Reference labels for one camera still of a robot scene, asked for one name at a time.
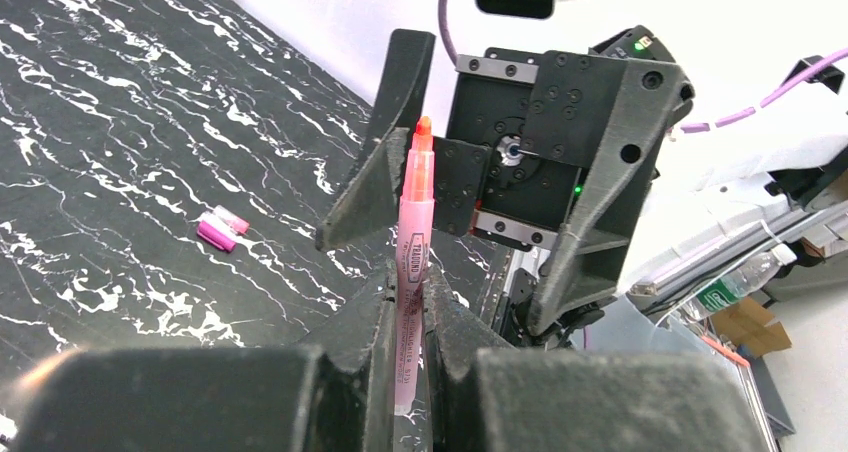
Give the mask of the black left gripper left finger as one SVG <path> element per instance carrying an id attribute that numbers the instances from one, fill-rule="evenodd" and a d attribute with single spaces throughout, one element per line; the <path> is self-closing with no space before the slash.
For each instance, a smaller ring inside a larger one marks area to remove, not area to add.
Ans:
<path id="1" fill-rule="evenodd" d="M 389 451 L 395 278 L 297 342 L 58 356 L 26 375 L 13 451 Z"/>

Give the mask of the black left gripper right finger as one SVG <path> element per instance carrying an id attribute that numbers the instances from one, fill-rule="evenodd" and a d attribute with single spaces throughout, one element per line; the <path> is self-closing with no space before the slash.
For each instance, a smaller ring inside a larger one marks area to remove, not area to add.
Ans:
<path id="1" fill-rule="evenodd" d="M 437 451 L 763 451 L 729 375 L 704 356 L 516 348 L 457 302 L 424 292 Z"/>

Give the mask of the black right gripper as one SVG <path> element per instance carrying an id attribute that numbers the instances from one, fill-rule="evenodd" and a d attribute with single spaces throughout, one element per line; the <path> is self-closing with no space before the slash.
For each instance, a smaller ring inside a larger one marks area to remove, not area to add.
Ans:
<path id="1" fill-rule="evenodd" d="M 405 160 L 435 42 L 390 34 L 365 166 Z M 434 226 L 540 253 L 510 280 L 492 326 L 504 337 L 566 336 L 613 301 L 663 137 L 691 111 L 693 86 L 644 26 L 584 54 L 490 48 L 459 56 L 456 70 L 435 145 Z"/>

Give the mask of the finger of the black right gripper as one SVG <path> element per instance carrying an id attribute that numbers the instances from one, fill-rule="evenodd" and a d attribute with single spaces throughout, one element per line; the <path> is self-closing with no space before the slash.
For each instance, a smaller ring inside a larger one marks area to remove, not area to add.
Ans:
<path id="1" fill-rule="evenodd" d="M 316 228 L 315 247 L 345 247 L 396 224 L 410 130 L 396 127 L 366 141 L 329 213 Z"/>

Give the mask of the pink highlighter pen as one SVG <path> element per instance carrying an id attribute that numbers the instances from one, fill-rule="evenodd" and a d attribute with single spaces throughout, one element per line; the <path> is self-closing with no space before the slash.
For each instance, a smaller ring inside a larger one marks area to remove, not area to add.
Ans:
<path id="1" fill-rule="evenodd" d="M 423 285 L 429 268 L 434 219 L 434 162 L 432 122 L 422 117 L 407 153 L 397 223 L 396 416 L 408 414 L 416 396 L 423 333 Z"/>

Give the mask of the magenta pen cap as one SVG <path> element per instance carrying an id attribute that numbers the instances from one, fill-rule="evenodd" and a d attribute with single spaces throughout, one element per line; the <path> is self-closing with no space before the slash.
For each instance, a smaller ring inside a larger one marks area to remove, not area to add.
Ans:
<path id="1" fill-rule="evenodd" d="M 226 253 L 231 253 L 237 245 L 236 240 L 228 232 L 219 229 L 207 220 L 202 220 L 199 223 L 196 234 L 203 241 Z"/>

